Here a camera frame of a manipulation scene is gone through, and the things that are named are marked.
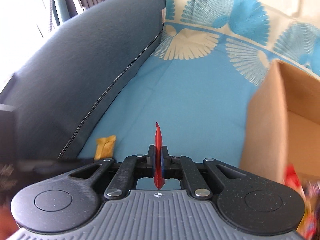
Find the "left hand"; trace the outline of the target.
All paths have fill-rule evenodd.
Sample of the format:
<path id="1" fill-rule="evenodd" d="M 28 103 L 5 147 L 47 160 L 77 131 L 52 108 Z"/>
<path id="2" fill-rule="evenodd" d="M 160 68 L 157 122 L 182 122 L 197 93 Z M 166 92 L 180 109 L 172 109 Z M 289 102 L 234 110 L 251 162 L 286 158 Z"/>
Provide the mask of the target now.
<path id="1" fill-rule="evenodd" d="M 13 235 L 19 227 L 17 226 L 10 209 L 7 205 L 1 205 L 0 209 L 0 240 L 6 240 Z"/>

